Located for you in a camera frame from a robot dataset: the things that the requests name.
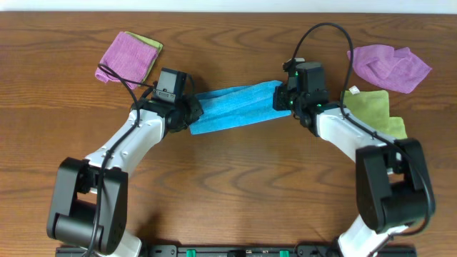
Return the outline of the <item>blue microfiber cloth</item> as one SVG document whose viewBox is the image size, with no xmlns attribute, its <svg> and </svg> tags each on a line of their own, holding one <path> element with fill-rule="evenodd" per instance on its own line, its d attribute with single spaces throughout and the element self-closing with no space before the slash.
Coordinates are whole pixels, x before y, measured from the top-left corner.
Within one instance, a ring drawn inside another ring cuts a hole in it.
<svg viewBox="0 0 457 257">
<path fill-rule="evenodd" d="M 273 93 L 280 85 L 280 81 L 265 81 L 197 94 L 204 113 L 190 125 L 191 134 L 233 129 L 291 115 L 289 110 L 273 108 Z"/>
</svg>

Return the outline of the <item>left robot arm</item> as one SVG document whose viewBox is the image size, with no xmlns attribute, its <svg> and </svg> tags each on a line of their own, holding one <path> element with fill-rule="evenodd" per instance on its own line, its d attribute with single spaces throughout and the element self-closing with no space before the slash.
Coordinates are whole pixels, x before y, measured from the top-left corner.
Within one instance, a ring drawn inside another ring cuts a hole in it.
<svg viewBox="0 0 457 257">
<path fill-rule="evenodd" d="M 194 95 L 175 101 L 141 98 L 123 126 L 84 159 L 57 171 L 46 232 L 83 256 L 140 256 L 144 245 L 126 231 L 129 178 L 168 133 L 186 129 L 203 109 Z"/>
</svg>

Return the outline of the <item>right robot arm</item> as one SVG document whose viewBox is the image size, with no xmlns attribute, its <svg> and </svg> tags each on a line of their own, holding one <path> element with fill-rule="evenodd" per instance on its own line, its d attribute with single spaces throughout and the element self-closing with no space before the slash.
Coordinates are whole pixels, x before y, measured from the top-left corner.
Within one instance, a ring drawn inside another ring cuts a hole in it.
<svg viewBox="0 0 457 257">
<path fill-rule="evenodd" d="M 343 104 L 329 102 L 323 89 L 278 86 L 273 108 L 292 111 L 302 126 L 355 162 L 358 217 L 326 255 L 415 256 L 414 248 L 389 242 L 422 232 L 436 209 L 421 144 L 377 132 Z"/>
</svg>

